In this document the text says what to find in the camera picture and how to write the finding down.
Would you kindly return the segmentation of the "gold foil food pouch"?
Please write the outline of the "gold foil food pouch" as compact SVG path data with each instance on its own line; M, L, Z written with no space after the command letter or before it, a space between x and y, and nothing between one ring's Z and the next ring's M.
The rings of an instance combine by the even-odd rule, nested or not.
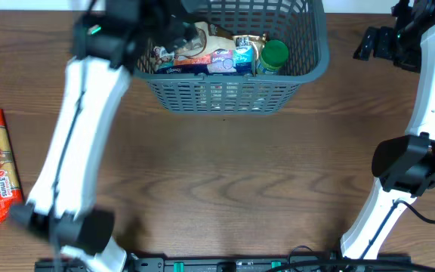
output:
M236 35L233 36L236 47L253 46L257 51L260 51L267 42L267 34L261 36L253 35Z

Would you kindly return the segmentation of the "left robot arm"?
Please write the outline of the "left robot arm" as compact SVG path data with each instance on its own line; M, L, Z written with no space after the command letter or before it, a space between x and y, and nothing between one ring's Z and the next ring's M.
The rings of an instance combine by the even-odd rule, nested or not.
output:
M113 239L115 216L94 205L97 176L116 111L147 42L173 51L196 36L187 17L197 1L108 1L87 8L72 28L72 57L48 155L25 203L11 218L88 271L124 271L127 252Z

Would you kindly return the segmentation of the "grey plastic basket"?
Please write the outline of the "grey plastic basket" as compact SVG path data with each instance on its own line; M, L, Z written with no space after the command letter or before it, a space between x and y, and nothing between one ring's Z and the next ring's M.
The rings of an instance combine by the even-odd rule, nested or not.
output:
M162 75L154 72L155 43L148 41L134 74L147 81L163 107L174 113L272 114L328 67L321 0L203 1L195 14L233 34L266 34L280 40L287 45L289 57L277 75Z

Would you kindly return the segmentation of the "white brown snack bag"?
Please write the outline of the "white brown snack bag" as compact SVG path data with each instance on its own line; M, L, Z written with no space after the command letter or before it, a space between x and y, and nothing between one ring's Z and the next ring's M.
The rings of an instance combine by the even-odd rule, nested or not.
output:
M232 34L220 26L203 21L195 23L194 26L197 36L184 46L171 53L164 47L156 46L153 49L154 70L170 66L210 64L211 53L236 49Z

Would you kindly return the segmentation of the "green lid jar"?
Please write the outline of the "green lid jar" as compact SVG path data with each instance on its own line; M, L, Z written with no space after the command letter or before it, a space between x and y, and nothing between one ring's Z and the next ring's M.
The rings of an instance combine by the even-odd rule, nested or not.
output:
M270 40L262 48L256 62L256 72L262 75L276 75L289 57L287 45L280 40Z

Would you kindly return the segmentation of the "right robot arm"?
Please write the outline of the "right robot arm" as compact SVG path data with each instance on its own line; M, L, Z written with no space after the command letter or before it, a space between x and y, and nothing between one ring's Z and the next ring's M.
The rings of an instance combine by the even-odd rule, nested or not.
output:
M371 193L340 239L341 257L373 260L405 210L435 224L413 202L435 188L435 0L400 0L391 10L393 27L370 27L354 59L392 61L419 73L418 92L405 134L381 142L372 158Z

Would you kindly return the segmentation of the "blue tissue pack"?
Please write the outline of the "blue tissue pack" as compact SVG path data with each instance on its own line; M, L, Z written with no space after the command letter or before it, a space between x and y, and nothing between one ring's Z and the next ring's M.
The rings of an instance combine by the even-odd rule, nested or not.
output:
M236 50L219 49L197 58L168 53L163 47L155 47L153 56L157 74L246 75L253 73L255 64L252 46Z

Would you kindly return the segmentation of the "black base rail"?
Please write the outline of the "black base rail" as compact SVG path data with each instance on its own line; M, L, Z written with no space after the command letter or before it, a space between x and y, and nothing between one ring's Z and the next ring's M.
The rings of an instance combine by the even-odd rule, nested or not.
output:
M354 261L335 253L325 255L304 246L287 256L242 256L228 258L166 258L161 255L128 256L123 267L97 267L88 261L65 258L59 271L124 271L124 272L326 272L326 271L435 271L435 267L415 264L408 255L380 255L376 260Z

